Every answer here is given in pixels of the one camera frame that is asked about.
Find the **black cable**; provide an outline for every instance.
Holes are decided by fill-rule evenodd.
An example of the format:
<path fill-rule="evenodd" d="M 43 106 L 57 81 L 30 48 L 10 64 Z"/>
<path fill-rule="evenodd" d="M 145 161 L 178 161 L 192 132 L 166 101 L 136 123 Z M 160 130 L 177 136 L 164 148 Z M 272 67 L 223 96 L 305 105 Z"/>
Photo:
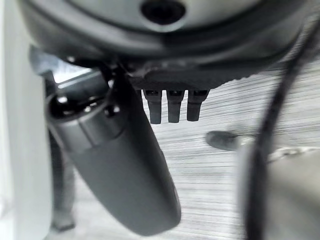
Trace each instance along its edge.
<path fill-rule="evenodd" d="M 288 65 L 287 71 L 278 86 L 273 100 L 265 114 L 258 136 L 255 140 L 250 159 L 248 200 L 245 215 L 247 240 L 263 240 L 266 227 L 267 211 L 267 161 L 271 152 L 273 133 L 286 96 L 299 76 L 304 65 L 314 56 L 320 42 L 320 18 L 300 52 Z"/>

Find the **light gray laminate floor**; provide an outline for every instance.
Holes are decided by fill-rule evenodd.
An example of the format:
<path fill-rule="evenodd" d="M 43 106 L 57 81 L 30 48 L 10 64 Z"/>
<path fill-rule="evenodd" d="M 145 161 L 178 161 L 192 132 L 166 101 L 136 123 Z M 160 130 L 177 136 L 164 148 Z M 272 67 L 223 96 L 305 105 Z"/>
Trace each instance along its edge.
<path fill-rule="evenodd" d="M 289 145 L 320 146 L 320 61 L 309 64 L 287 100 L 276 134 Z M 234 80 L 214 89 L 202 105 L 199 122 L 168 123 L 163 97 L 162 122 L 153 129 L 175 182 L 182 206 L 180 225 L 150 240 L 233 240 L 241 238 L 235 207 L 234 153 L 210 148 L 204 135 L 212 130 L 253 134 L 279 82 L 277 73 Z M 77 177 L 74 206 L 77 227 L 48 240 L 137 240 L 97 202 Z"/>

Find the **white surface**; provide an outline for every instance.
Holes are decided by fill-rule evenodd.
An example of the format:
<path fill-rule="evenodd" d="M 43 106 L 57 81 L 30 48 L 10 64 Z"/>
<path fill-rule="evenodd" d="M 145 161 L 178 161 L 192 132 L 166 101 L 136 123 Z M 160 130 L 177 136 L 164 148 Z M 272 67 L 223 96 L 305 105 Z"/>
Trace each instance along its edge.
<path fill-rule="evenodd" d="M 0 26 L 0 195 L 11 210 L 0 239 L 43 240 L 52 214 L 43 83 L 28 63 L 16 1 L 0 1 Z"/>
<path fill-rule="evenodd" d="M 9 153 L 9 133 L 5 96 L 4 1 L 0 1 L 0 239 L 14 240 L 13 179 Z"/>

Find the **black handle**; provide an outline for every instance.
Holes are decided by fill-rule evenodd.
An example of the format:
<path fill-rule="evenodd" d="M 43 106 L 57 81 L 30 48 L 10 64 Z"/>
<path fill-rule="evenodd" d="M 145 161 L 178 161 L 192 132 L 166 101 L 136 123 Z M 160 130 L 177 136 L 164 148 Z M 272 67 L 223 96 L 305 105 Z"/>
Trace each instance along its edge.
<path fill-rule="evenodd" d="M 180 222 L 180 203 L 141 100 L 129 84 L 118 86 L 71 115 L 61 114 L 52 96 L 48 125 L 107 210 L 133 232 L 150 236 Z"/>

